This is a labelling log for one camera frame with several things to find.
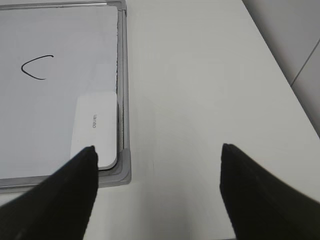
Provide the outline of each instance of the white table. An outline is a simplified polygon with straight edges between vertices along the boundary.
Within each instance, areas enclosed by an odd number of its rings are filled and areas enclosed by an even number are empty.
[[[99,189],[85,239],[234,237],[223,143],[319,201],[319,138],[242,1],[127,5],[132,182]]]

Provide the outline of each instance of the whiteboard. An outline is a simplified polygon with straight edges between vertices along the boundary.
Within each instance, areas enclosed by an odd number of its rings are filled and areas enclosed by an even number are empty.
[[[116,92],[117,22],[113,6],[0,11],[0,179],[50,175],[70,159],[78,99]],[[108,99],[102,168],[117,155]]]

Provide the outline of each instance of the gray plastic frame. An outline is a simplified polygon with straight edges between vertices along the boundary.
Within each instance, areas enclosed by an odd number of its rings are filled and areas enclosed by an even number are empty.
[[[127,5],[125,0],[99,0],[78,2],[52,2],[0,5],[0,11],[39,8],[107,7],[118,9],[117,42],[117,162],[110,169],[99,170],[99,187],[113,187],[131,181],[131,154],[129,137],[129,92],[127,54]],[[38,185],[48,176],[0,179],[0,193],[24,192]]]

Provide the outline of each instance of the white eraser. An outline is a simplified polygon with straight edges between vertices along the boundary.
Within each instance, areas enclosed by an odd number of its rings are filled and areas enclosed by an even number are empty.
[[[80,96],[75,111],[70,157],[93,145],[99,168],[113,167],[117,157],[117,94],[110,91]]]

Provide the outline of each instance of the black marker drawing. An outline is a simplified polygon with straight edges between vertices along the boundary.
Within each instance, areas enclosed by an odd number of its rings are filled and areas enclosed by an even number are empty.
[[[47,58],[47,57],[53,58],[54,56],[53,56],[53,55],[45,55],[45,56],[40,56],[40,57],[37,57],[37,58],[32,59],[32,60],[30,60],[30,61],[27,61],[26,63],[24,63],[24,64],[21,66],[21,71],[22,71],[23,73],[27,74],[28,76],[34,78],[34,79],[37,79],[37,80],[45,80],[45,78],[38,78],[38,77],[32,76],[30,73],[28,73],[28,72],[26,72],[26,71],[24,70],[24,66],[27,65],[28,63],[31,63],[31,62],[35,61],[35,60],[43,59],[43,58]]]

